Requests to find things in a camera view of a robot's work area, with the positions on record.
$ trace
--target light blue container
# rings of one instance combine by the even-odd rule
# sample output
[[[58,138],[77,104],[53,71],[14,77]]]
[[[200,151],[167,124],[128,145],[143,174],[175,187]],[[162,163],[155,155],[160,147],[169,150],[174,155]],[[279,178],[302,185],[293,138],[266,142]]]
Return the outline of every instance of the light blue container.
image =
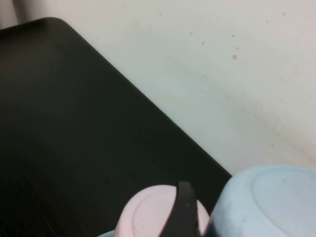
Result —
[[[98,237],[114,237],[114,231],[106,232]]]

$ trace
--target white wall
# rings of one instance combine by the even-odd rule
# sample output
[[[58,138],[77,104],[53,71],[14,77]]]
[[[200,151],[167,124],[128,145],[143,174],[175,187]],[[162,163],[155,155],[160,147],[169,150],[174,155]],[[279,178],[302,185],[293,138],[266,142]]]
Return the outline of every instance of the white wall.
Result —
[[[12,0],[0,0],[0,29],[17,24]]]
[[[24,3],[68,22],[231,173],[316,169],[316,1]]]

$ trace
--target plastic container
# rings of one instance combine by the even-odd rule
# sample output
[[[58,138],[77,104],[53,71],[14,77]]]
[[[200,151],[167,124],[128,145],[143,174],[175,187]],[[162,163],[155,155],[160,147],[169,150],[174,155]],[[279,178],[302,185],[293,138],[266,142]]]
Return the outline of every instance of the plastic container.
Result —
[[[115,231],[99,237],[158,237],[175,202],[177,189],[169,185],[157,185],[137,193],[125,206]],[[197,201],[199,231],[207,227],[209,215]]]
[[[207,237],[316,237],[316,172],[285,165],[246,170],[226,184],[211,219]]]

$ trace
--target dark surface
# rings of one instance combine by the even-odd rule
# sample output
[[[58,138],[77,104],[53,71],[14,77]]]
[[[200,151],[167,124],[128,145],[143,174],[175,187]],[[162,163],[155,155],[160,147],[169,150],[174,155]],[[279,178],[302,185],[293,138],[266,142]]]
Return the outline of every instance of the dark surface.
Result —
[[[63,21],[0,31],[0,236],[95,237],[179,180],[211,211],[229,177]]]

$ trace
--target black table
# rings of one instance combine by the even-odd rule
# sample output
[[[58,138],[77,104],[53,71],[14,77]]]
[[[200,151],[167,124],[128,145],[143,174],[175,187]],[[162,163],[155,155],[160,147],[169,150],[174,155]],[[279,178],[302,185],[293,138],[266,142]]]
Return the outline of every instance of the black table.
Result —
[[[65,22],[0,31],[1,236],[96,237],[179,180],[211,211],[229,178]]]

